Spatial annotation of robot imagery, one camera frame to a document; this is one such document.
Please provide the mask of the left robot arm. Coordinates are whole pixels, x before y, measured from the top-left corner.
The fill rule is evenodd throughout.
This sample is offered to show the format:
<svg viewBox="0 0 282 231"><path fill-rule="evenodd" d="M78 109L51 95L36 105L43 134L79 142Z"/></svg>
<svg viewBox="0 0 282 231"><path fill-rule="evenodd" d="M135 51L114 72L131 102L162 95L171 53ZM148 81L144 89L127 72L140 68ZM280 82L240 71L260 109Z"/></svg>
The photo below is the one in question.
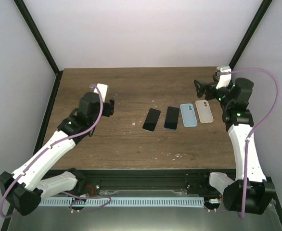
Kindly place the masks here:
<svg viewBox="0 0 282 231"><path fill-rule="evenodd" d="M44 199L59 193L74 198L86 197L85 176L71 168L64 173L44 179L45 174L67 152L86 136L92 136L102 116L114 113L114 101L105 102L108 86L93 85L94 91L86 93L57 127L52 137L26 163L12 173L0 175L1 204L9 202L17 213L26 216L32 213Z"/></svg>

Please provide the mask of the light blue phone case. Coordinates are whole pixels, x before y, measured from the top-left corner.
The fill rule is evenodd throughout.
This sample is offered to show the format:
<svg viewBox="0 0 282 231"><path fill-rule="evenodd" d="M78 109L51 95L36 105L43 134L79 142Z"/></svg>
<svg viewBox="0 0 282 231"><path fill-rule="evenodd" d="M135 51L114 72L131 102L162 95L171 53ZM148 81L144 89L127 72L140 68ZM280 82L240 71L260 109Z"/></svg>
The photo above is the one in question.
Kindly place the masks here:
<svg viewBox="0 0 282 231"><path fill-rule="evenodd" d="M192 128L198 125L194 107L191 103L181 104L180 111L184 127Z"/></svg>

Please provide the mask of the black frame post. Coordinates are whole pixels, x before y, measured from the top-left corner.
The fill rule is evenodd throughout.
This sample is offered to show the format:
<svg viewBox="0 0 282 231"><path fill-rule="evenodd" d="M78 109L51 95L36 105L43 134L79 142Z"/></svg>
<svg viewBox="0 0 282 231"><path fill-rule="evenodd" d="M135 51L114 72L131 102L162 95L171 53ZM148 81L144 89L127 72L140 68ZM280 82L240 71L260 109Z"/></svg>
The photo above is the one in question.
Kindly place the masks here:
<svg viewBox="0 0 282 231"><path fill-rule="evenodd" d="M41 35L30 11L28 10L25 2L23 0L13 0L15 3L17 9L19 10L21 16L23 17L25 23L27 24L30 32L32 33L34 39L36 40L38 46L40 47L44 57L46 58L47 62L49 63L49 66L51 67L53 73L58 76L62 72L58 68L43 36Z"/></svg>
<svg viewBox="0 0 282 231"><path fill-rule="evenodd" d="M255 13L249 27L247 28L239 46L237 47L231 61L229 63L230 68L233 70L241 55L243 54L245 48L247 47L249 41L253 37L256 29L258 28L259 24L261 23L263 17L265 16L267 10L269 9L270 5L272 4L273 0L262 0L257 12Z"/></svg>

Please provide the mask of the beige phone case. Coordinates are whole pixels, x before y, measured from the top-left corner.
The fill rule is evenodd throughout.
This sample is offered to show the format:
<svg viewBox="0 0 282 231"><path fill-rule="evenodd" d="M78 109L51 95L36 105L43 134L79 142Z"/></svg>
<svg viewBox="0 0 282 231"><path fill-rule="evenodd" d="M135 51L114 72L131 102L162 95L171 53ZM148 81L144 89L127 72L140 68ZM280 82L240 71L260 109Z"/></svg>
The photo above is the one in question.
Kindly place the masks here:
<svg viewBox="0 0 282 231"><path fill-rule="evenodd" d="M207 100L197 100L195 102L196 109L199 115L201 123L212 123L214 122L213 115Z"/></svg>

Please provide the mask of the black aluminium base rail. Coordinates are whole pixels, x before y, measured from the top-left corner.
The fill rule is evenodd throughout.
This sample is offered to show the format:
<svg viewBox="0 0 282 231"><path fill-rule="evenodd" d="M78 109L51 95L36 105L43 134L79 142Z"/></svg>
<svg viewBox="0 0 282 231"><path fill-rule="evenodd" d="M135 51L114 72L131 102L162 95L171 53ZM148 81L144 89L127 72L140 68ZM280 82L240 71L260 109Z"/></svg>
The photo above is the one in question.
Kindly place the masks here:
<svg viewBox="0 0 282 231"><path fill-rule="evenodd" d="M199 196L216 196L207 169L81 170L87 185L100 191L170 190Z"/></svg>

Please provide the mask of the right black frame post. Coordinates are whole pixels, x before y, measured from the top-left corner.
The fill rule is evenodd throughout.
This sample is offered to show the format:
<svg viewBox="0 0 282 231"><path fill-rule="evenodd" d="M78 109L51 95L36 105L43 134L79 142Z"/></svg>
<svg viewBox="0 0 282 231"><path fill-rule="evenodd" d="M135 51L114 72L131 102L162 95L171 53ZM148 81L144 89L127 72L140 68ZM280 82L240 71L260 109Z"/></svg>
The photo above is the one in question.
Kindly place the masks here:
<svg viewBox="0 0 282 231"><path fill-rule="evenodd" d="M247 47L249 41L253 37L256 29L258 28L259 24L261 23L263 17L265 16L267 10L269 9L270 5L272 4L273 0L262 0L257 12L255 13L249 27L247 28L239 46L237 47L231 61L229 63L230 68L233 70L241 55L243 54L245 48Z"/></svg>

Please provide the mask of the phone with black screen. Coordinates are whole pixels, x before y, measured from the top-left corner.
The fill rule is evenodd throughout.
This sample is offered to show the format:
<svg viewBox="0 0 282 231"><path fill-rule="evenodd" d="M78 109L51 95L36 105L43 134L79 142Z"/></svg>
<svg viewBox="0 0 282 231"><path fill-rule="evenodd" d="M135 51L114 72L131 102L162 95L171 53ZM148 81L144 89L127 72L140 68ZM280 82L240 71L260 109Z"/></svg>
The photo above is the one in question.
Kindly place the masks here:
<svg viewBox="0 0 282 231"><path fill-rule="evenodd" d="M178 126L178 118L179 118L179 108L169 106L167 108L164 128L170 130L176 130Z"/></svg>

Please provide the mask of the left black frame post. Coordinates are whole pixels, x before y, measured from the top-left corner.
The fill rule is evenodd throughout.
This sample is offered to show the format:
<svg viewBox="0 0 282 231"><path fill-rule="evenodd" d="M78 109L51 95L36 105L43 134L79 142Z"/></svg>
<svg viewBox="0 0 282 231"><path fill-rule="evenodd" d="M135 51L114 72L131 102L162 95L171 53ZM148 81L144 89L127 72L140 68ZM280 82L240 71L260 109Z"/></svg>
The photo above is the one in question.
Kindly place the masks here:
<svg viewBox="0 0 282 231"><path fill-rule="evenodd" d="M62 72L58 68L43 36L41 35L30 11L28 10L25 2L23 0L13 0L15 3L17 9L19 10L21 16L23 17L25 23L27 24L30 32L32 33L34 39L36 40L38 46L40 47L44 57L46 58L47 62L49 63L49 66L51 67L53 73L58 76Z"/></svg>

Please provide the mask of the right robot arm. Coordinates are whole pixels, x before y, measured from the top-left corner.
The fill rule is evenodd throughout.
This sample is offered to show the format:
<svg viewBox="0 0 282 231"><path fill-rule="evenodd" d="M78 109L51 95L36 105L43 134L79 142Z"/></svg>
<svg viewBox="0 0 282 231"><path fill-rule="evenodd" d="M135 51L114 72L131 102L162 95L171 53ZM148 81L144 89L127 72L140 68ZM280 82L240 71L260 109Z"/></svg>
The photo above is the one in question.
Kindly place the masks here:
<svg viewBox="0 0 282 231"><path fill-rule="evenodd" d="M226 210L261 215L276 193L272 180L263 173L254 142L254 125L248 110L253 82L238 78L225 84L215 79L211 83L194 81L197 96L206 100L216 99L222 109L222 120L231 140L236 176L232 180L222 172L211 172L201 181L201 189L207 194L217 190L222 195Z"/></svg>

